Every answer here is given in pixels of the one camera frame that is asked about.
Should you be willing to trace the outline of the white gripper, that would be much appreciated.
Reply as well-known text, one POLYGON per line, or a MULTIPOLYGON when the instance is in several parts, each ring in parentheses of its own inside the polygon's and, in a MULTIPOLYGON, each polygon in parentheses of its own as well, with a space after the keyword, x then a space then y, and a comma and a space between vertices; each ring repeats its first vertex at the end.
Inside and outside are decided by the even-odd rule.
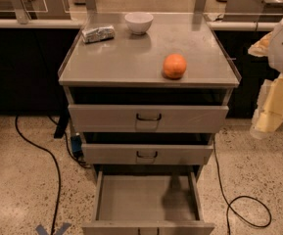
MULTIPOLYGON (((268 55, 269 65, 283 72, 283 18, 274 30, 253 44, 248 53, 255 57, 268 55)), ((263 139, 283 123, 283 73, 273 81, 266 79, 259 91, 258 107, 254 111, 250 134, 263 139)))

